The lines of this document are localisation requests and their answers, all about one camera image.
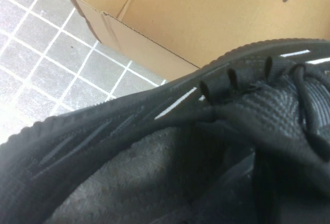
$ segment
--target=white stripe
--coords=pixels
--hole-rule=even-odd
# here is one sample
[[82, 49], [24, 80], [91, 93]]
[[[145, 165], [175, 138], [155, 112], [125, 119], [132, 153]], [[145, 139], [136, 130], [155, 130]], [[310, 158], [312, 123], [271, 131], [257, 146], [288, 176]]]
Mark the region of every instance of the white stripe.
[[170, 111], [172, 111], [174, 108], [176, 108], [182, 101], [184, 101], [186, 98], [188, 98], [189, 95], [191, 95], [197, 88], [194, 87], [192, 88], [188, 93], [184, 94], [183, 96], [181, 96], [176, 102], [174, 102], [173, 104], [171, 104], [169, 107], [167, 107], [164, 111], [162, 111], [157, 117], [155, 117], [156, 119], [159, 119], [160, 117], [165, 116], [166, 114], [168, 114]]
[[291, 57], [294, 55], [300, 55], [300, 54], [305, 54], [305, 53], [309, 53], [310, 50], [301, 50], [301, 51], [296, 51], [295, 53], [286, 53], [286, 54], [282, 54], [281, 57], [286, 58], [286, 57]]
[[329, 61], [330, 61], [330, 58], [321, 58], [321, 59], [311, 60], [306, 63], [319, 64], [319, 63], [324, 63], [324, 62], [329, 62]]

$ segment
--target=cardboard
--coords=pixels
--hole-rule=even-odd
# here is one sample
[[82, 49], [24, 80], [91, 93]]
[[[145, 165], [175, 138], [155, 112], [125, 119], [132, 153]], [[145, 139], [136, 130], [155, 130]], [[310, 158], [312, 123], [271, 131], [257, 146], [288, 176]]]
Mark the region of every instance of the cardboard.
[[71, 0], [103, 43], [168, 80], [244, 44], [330, 39], [330, 0]]

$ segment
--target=black sneaker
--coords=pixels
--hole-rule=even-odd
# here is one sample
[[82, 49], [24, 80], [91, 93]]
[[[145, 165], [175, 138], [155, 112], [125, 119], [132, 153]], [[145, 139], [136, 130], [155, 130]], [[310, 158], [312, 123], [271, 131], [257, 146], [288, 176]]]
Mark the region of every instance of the black sneaker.
[[259, 42], [24, 128], [0, 223], [330, 223], [328, 61], [328, 41]]

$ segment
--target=shoelace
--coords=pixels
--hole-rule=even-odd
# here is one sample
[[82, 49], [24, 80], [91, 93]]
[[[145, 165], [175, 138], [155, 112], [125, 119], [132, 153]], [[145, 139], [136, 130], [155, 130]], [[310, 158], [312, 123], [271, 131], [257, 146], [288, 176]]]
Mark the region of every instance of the shoelace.
[[296, 64], [290, 69], [290, 73], [293, 76], [293, 82], [298, 93], [299, 121], [302, 130], [313, 151], [324, 161], [328, 162], [330, 160], [330, 143], [318, 135], [316, 112], [305, 84], [305, 77], [314, 77], [314, 79], [317, 79], [326, 88], [329, 85], [329, 80], [319, 71], [308, 71], [306, 64]]
[[[257, 80], [260, 80], [260, 76], [251, 76], [245, 71], [236, 71], [235, 69], [228, 69], [228, 79], [232, 91], [231, 93], [246, 94], [253, 91], [258, 91], [259, 88], [255, 84]], [[276, 82], [276, 80], [282, 75], [289, 75], [292, 77], [293, 83], [297, 90], [298, 102], [299, 102], [299, 123], [305, 134], [311, 149], [325, 162], [330, 160], [330, 143], [318, 134], [318, 117], [313, 107], [310, 93], [306, 86], [306, 78], [313, 78], [319, 81], [330, 92], [330, 80], [326, 75], [316, 69], [316, 67], [307, 65], [305, 63], [295, 64], [288, 60], [283, 60], [272, 57], [268, 57], [265, 61], [263, 78], [268, 84]], [[221, 96], [219, 89], [224, 93], [224, 85], [215, 86], [214, 82], [206, 83], [201, 82], [201, 90], [206, 99], [215, 104], [215, 98]]]

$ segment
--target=white grout line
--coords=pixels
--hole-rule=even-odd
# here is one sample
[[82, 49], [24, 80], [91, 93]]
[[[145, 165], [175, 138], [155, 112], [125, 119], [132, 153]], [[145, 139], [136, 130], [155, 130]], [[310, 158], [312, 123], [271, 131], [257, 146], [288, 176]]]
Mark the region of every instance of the white grout line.
[[85, 64], [87, 62], [87, 60], [89, 59], [89, 57], [91, 56], [92, 52], [94, 51], [95, 47], [97, 46], [98, 41], [95, 42], [95, 44], [93, 45], [93, 48], [90, 49], [90, 51], [88, 52], [87, 56], [85, 57], [84, 61], [82, 62], [82, 65], [80, 67], [80, 69], [78, 70], [77, 74], [75, 75], [75, 77], [72, 79], [72, 81], [70, 82], [70, 84], [68, 85], [68, 87], [65, 89], [65, 91], [63, 92], [63, 94], [61, 95], [61, 97], [59, 98], [59, 102], [56, 103], [56, 105], [54, 106], [54, 108], [52, 109], [50, 116], [54, 115], [57, 108], [60, 106], [60, 103], [63, 102], [64, 98], [66, 97], [66, 95], [68, 94], [69, 90], [71, 89], [71, 87], [73, 86], [73, 84], [75, 83], [75, 81], [77, 80], [78, 76], [80, 75], [80, 73], [82, 72], [83, 68], [85, 67]]
[[114, 84], [113, 88], [111, 89], [111, 91], [110, 91], [108, 97], [105, 99], [105, 101], [108, 101], [113, 96], [114, 91], [118, 87], [120, 81], [123, 79], [125, 73], [127, 72], [128, 68], [130, 67], [131, 64], [132, 64], [132, 61], [130, 60], [130, 62], [127, 64], [126, 68], [124, 69], [123, 73], [120, 75], [117, 82]]
[[[18, 81], [20, 81], [20, 82], [22, 82], [22, 83], [25, 81], [22, 77], [16, 75], [14, 72], [12, 72], [11, 70], [9, 70], [9, 69], [3, 67], [2, 65], [0, 65], [0, 70], [3, 70], [3, 71], [6, 72], [8, 75], [12, 76], [13, 78], [15, 78], [16, 80], [18, 80]], [[47, 92], [43, 91], [42, 89], [40, 89], [39, 87], [33, 85], [33, 84], [30, 83], [30, 82], [27, 82], [27, 83], [26, 83], [26, 87], [36, 90], [37, 92], [39, 92], [40, 94], [46, 96], [48, 99], [50, 99], [50, 100], [52, 100], [52, 101], [54, 101], [54, 102], [58, 102], [58, 99], [57, 99], [57, 98], [53, 97], [52, 95], [48, 94]], [[61, 103], [61, 105], [62, 105], [63, 107], [65, 107], [65, 108], [67, 108], [67, 109], [73, 111], [73, 108], [72, 108], [72, 107], [69, 107], [68, 105], [63, 104], [63, 103]]]
[[[110, 61], [115, 62], [115, 63], [118, 64], [119, 66], [126, 68], [126, 66], [124, 66], [123, 64], [121, 64], [121, 63], [115, 61], [115, 59], [109, 57], [108, 55], [106, 55], [105, 53], [99, 51], [98, 49], [95, 49], [94, 51], [96, 51], [97, 53], [99, 53], [99, 54], [101, 54], [102, 56], [106, 57], [106, 58], [109, 59]], [[153, 86], [155, 86], [155, 87], [158, 87], [158, 86], [159, 86], [158, 84], [156, 84], [156, 83], [154, 83], [153, 81], [149, 80], [148, 78], [146, 78], [146, 77], [140, 75], [139, 73], [133, 71], [132, 69], [128, 68], [127, 70], [128, 70], [129, 72], [133, 73], [134, 75], [136, 75], [136, 76], [142, 78], [143, 80], [149, 82], [151, 85], [153, 85]]]
[[[27, 8], [25, 8], [23, 5], [19, 4], [19, 3], [16, 2], [15, 0], [8, 0], [8, 1], [11, 2], [11, 3], [13, 3], [13, 4], [15, 4], [15, 5], [17, 5], [17, 6], [19, 6], [19, 7], [22, 8], [23, 10], [29, 12], [31, 15], [33, 15], [33, 16], [35, 16], [35, 17], [41, 19], [42, 21], [46, 22], [46, 23], [49, 24], [50, 26], [52, 26], [52, 27], [54, 27], [54, 28], [60, 30], [61, 32], [63, 32], [63, 33], [66, 34], [67, 36], [69, 36], [69, 37], [71, 37], [72, 39], [74, 39], [74, 40], [80, 42], [81, 44], [87, 46], [88, 48], [90, 48], [90, 49], [93, 48], [90, 44], [88, 44], [88, 43], [86, 43], [85, 41], [79, 39], [78, 37], [72, 35], [71, 33], [65, 31], [65, 30], [64, 30], [64, 27], [59, 27], [59, 26], [55, 25], [54, 23], [48, 21], [48, 20], [45, 19], [44, 17], [42, 17], [42, 16], [36, 14], [35, 12], [33, 12], [33, 11], [31, 11], [31, 10], [28, 10]], [[109, 59], [110, 61], [114, 62], [115, 64], [117, 64], [117, 65], [119, 65], [119, 66], [125, 68], [125, 65], [123, 65], [122, 63], [120, 63], [120, 62], [116, 61], [115, 59], [109, 57], [108, 55], [104, 54], [104, 53], [101, 52], [100, 50], [98, 50], [98, 49], [95, 48], [94, 51], [97, 52], [97, 53], [99, 53], [99, 54], [101, 54], [102, 56], [106, 57], [107, 59]], [[151, 81], [151, 80], [149, 80], [148, 78], [146, 78], [146, 77], [140, 75], [139, 73], [133, 71], [133, 70], [130, 69], [130, 68], [128, 69], [128, 71], [130, 71], [130, 72], [133, 73], [134, 75], [136, 75], [136, 76], [142, 78], [143, 80], [149, 82], [151, 85], [153, 85], [153, 86], [155, 86], [155, 87], [158, 87], [158, 86], [159, 86], [158, 84], [154, 83], [153, 81]]]
[[27, 16], [29, 15], [29, 13], [31, 12], [31, 10], [33, 9], [33, 7], [35, 6], [35, 4], [37, 3], [38, 0], [34, 0], [33, 3], [30, 5], [30, 7], [27, 9], [27, 11], [25, 12], [25, 14], [23, 15], [22, 19], [20, 20], [20, 22], [17, 24], [16, 28], [14, 29], [14, 31], [11, 33], [11, 36], [9, 37], [9, 39], [7, 40], [6, 44], [3, 46], [3, 48], [0, 50], [0, 57], [1, 55], [4, 53], [5, 49], [8, 47], [10, 41], [12, 40], [12, 37], [15, 36], [15, 34], [17, 33], [17, 31], [20, 29], [20, 27], [22, 26], [23, 22], [25, 21], [25, 19], [27, 18]]
[[[4, 34], [4, 35], [9, 35], [9, 33], [3, 31], [2, 29], [0, 29], [0, 33]], [[25, 42], [17, 39], [16, 37], [13, 38], [14, 41], [20, 43], [21, 45], [25, 46], [26, 48], [32, 50], [33, 52], [35, 52], [36, 54], [38, 55], [42, 55], [41, 52], [39, 52], [38, 50], [34, 49], [33, 47], [31, 47], [30, 45], [26, 44]], [[50, 62], [52, 62], [53, 64], [59, 66], [60, 68], [62, 68], [63, 70], [69, 72], [70, 74], [76, 76], [77, 74], [75, 72], [73, 72], [72, 70], [68, 69], [67, 67], [63, 66], [62, 64], [60, 64], [59, 62], [55, 61], [54, 59], [51, 59], [49, 56], [45, 55], [44, 58]], [[101, 89], [99, 86], [93, 84], [92, 82], [90, 82], [89, 80], [85, 79], [84, 77], [82, 76], [78, 76], [78, 78], [82, 81], [84, 81], [85, 83], [91, 85], [92, 87], [98, 89], [99, 91], [101, 91], [102, 93], [106, 94], [106, 95], [109, 95], [109, 92], [105, 91], [104, 89]]]
[[[67, 17], [67, 19], [65, 20], [65, 22], [63, 23], [62, 27], [64, 27], [69, 19], [71, 18], [73, 12], [75, 9], [72, 9], [72, 11], [70, 12], [69, 16]], [[34, 72], [37, 70], [39, 64], [41, 63], [42, 59], [46, 56], [48, 50], [51, 48], [51, 46], [53, 45], [53, 43], [56, 41], [56, 39], [58, 38], [58, 36], [60, 35], [61, 31], [58, 31], [57, 34], [54, 36], [54, 38], [52, 39], [52, 41], [49, 43], [49, 45], [47, 46], [46, 50], [43, 52], [43, 54], [40, 56], [38, 62], [36, 63], [36, 65], [33, 67], [33, 69], [31, 70], [31, 72], [29, 73], [29, 75], [26, 77], [26, 79], [23, 81], [23, 85], [19, 88], [19, 90], [17, 91], [17, 93], [15, 94], [13, 100], [12, 100], [12, 105], [15, 106], [16, 102], [19, 98], [19, 96], [23, 93], [24, 88], [29, 84], [29, 81], [32, 77], [32, 75], [34, 74]]]

